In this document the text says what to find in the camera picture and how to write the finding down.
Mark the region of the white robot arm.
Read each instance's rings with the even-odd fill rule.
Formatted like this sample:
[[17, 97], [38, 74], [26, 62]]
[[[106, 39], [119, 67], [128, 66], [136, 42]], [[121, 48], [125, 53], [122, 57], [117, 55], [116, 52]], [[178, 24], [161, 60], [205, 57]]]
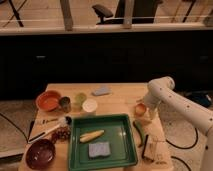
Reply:
[[161, 102], [179, 112], [188, 122], [207, 137], [200, 171], [213, 171], [213, 111], [174, 92], [175, 82], [169, 77], [152, 79], [142, 98], [146, 107], [155, 111]]

